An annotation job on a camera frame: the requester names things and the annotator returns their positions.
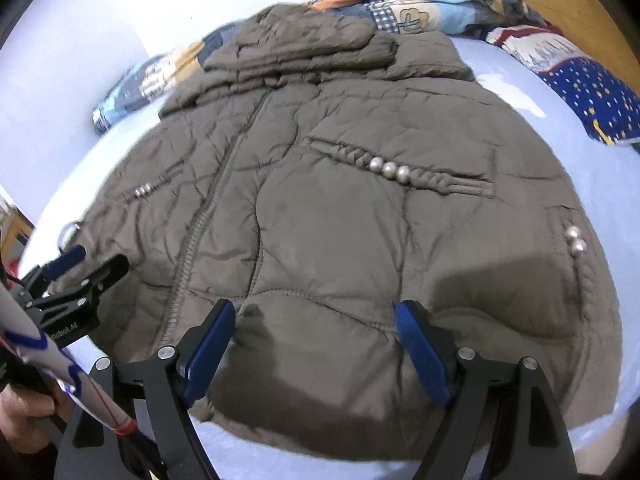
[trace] blue star-patterned fabric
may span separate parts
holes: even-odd
[[[580,117],[591,138],[605,144],[640,141],[640,99],[600,63],[581,57],[538,75]]]

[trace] bed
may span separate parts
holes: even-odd
[[[640,236],[630,220],[640,211],[640,195],[633,183],[640,181],[640,155],[630,146],[609,147],[594,142],[578,117],[534,73],[506,52],[490,44],[454,38],[462,59],[479,83],[498,94],[545,139],[574,181],[609,261],[620,300],[623,324],[623,363],[614,411],[570,432],[575,450],[601,435],[640,396],[640,331],[636,316],[635,284],[640,269]],[[56,257],[56,241],[68,222],[82,218],[103,179],[131,146],[158,122],[160,99],[117,124],[105,134],[44,209],[37,229],[22,258],[23,274],[36,264]],[[78,363],[89,370],[102,354],[88,338],[69,347]],[[242,441],[213,424],[198,424],[201,437],[218,473],[227,479],[298,478],[304,469],[309,479],[411,478],[417,463],[349,463],[300,456]],[[474,458],[468,478],[479,472],[482,456]]]

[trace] jacket pocket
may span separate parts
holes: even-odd
[[[495,146],[483,142],[471,129],[443,132],[428,127],[414,128],[402,124],[397,116],[358,120],[329,116],[305,137],[362,148],[374,156],[410,168],[488,182],[495,179]]]
[[[309,149],[313,152],[321,153],[333,160],[351,164],[371,173],[379,173],[386,179],[395,180],[403,186],[429,189],[441,195],[460,193],[488,198],[494,196],[494,183],[489,180],[461,176],[461,173],[455,170],[435,171],[415,163],[407,164],[400,157],[385,156],[383,153],[371,152],[352,144],[336,144],[313,137],[309,137],[307,141]]]

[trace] clamp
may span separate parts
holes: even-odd
[[[446,409],[414,480],[462,480],[488,399],[498,417],[481,480],[575,480],[574,452],[538,362],[483,359],[458,348],[417,301],[396,306],[396,325],[428,396]]]
[[[129,272],[127,257],[117,254],[78,286],[41,298],[51,282],[82,262],[85,254],[84,247],[74,246],[52,262],[36,266],[11,289],[12,296],[31,320],[60,348],[100,324],[97,315],[100,296]],[[23,363],[0,340],[0,391],[8,383],[46,395],[50,393],[39,371]]]
[[[126,436],[116,436],[76,408],[58,451],[54,478],[86,480],[90,470],[92,480],[220,480],[187,410],[206,394],[235,327],[233,304],[219,300],[204,322],[188,329],[175,347],[163,346],[135,363],[98,359],[90,376],[130,416],[136,415],[133,400],[146,400],[155,444],[148,448],[149,460],[142,461],[127,452]]]

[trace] pearl bead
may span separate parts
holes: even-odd
[[[571,242],[571,254],[575,256],[578,253],[583,253],[587,250],[587,242],[582,238],[576,238]]]
[[[385,165],[385,161],[381,156],[375,156],[371,159],[369,163],[369,171],[373,171],[373,173],[380,173],[382,171],[382,167]]]
[[[393,178],[396,176],[396,171],[398,167],[394,162],[387,162],[384,166],[382,166],[382,176],[385,178]]]
[[[409,173],[411,173],[411,168],[408,166],[400,166],[396,171],[396,180],[400,184],[406,184],[409,182]]]
[[[570,225],[564,232],[564,237],[569,241],[580,238],[580,229],[575,225]]]

